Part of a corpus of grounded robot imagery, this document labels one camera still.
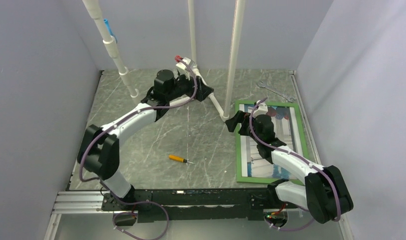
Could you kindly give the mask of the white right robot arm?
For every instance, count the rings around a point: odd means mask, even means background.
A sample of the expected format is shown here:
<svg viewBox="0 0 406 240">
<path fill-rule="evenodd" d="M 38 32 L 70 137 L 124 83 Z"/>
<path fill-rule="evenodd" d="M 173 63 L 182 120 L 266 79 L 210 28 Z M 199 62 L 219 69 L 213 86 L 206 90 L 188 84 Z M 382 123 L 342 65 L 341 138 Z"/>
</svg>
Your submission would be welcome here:
<svg viewBox="0 0 406 240">
<path fill-rule="evenodd" d="M 342 214 L 353 210 L 353 200 L 340 170 L 334 165 L 315 164 L 292 150 L 276 136 L 269 115 L 252 116 L 239 110 L 225 124 L 229 132 L 240 126 L 238 134 L 252 138 L 263 159 L 285 168 L 301 182 L 282 178 L 270 183 L 266 200 L 271 207 L 294 204 L 307 210 L 320 224 L 338 221 Z"/>
</svg>

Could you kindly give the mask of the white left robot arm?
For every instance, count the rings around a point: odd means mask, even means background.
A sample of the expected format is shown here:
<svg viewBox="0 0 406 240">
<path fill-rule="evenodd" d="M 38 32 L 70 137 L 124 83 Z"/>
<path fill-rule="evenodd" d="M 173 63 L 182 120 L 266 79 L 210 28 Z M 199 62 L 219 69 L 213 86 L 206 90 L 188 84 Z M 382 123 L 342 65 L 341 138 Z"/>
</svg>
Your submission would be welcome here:
<svg viewBox="0 0 406 240">
<path fill-rule="evenodd" d="M 115 204 L 128 210 L 135 202 L 135 189 L 119 170 L 120 149 L 136 132 L 155 123 L 171 109 L 170 102 L 181 96 L 203 101 L 214 89 L 200 76 L 174 76 L 171 70 L 160 70 L 146 96 L 129 113 L 103 126 L 94 124 L 85 130 L 77 162 L 80 171 L 97 175 L 102 185 L 115 196 Z"/>
</svg>

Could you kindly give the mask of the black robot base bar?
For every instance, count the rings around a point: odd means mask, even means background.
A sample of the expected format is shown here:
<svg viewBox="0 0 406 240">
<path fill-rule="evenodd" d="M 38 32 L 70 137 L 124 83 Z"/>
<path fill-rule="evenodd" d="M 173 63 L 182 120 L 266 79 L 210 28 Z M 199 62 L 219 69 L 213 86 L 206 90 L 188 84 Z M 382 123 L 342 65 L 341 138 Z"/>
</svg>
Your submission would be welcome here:
<svg viewBox="0 0 406 240">
<path fill-rule="evenodd" d="M 130 200 L 104 194 L 104 212 L 134 211 L 139 223 L 169 219 L 262 221 L 269 212 L 295 209 L 296 205 L 274 200 L 267 188 L 137 189 Z"/>
</svg>

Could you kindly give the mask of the green wooden photo frame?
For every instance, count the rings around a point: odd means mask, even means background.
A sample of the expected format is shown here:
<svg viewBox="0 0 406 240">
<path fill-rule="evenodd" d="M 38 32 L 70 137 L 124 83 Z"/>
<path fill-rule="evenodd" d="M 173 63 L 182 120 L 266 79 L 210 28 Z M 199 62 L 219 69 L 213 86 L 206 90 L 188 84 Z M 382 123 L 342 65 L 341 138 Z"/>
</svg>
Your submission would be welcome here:
<svg viewBox="0 0 406 240">
<path fill-rule="evenodd" d="M 253 101 L 239 100 L 236 102 L 236 111 L 241 110 L 253 116 L 254 105 Z M 301 185 L 302 182 L 289 168 L 266 160 L 267 155 L 280 146 L 286 146 L 306 159 L 309 158 L 300 108 L 296 103 L 267 102 L 266 105 L 267 115 L 274 124 L 276 140 L 272 145 L 264 142 L 258 144 L 250 137 L 244 136 L 244 123 L 237 125 L 234 131 L 237 182 L 269 184 L 285 179 Z"/>
</svg>

